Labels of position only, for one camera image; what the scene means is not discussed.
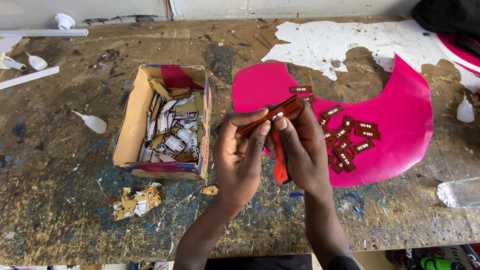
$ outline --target orange handle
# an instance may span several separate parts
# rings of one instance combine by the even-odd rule
[[[273,169],[273,175],[275,180],[278,184],[283,184],[288,179],[287,174],[287,164],[285,163],[285,156],[283,155],[283,144],[282,140],[280,140],[280,136],[276,133],[276,131],[272,131],[272,138],[275,141],[275,149],[278,153],[278,157],[275,160],[275,168]]]

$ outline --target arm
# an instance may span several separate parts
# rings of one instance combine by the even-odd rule
[[[222,230],[252,199],[260,183],[261,157],[269,123],[258,125],[250,140],[239,126],[262,119],[268,109],[228,114],[213,148],[218,195],[180,240],[174,270],[204,269]]]
[[[305,190],[305,227],[312,249],[328,269],[338,256],[349,256],[347,235],[336,215],[333,190],[328,179],[327,149],[322,129],[305,100],[305,108],[293,120],[279,117],[275,129],[288,156],[288,171]]]

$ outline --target hand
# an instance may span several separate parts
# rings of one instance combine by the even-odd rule
[[[220,202],[234,218],[252,199],[260,183],[261,158],[265,138],[270,130],[269,123],[261,123],[245,139],[237,130],[262,119],[268,109],[250,113],[229,113],[223,120],[218,140],[213,147],[218,195],[215,202]]]
[[[295,184],[316,199],[332,200],[324,133],[308,102],[292,120],[275,119],[276,132],[287,151],[287,169]]]

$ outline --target printed cardboard box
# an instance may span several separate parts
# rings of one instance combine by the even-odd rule
[[[146,112],[155,90],[148,81],[162,79],[168,87],[204,87],[204,124],[197,163],[157,162],[137,163],[147,125]],[[157,179],[205,178],[210,142],[210,117],[212,93],[205,68],[196,65],[141,65],[133,83],[123,115],[117,145],[113,153],[113,164],[139,177]]]

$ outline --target red wire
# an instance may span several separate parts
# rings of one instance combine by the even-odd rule
[[[167,10],[167,21],[168,19],[168,0],[165,0],[165,9]]]

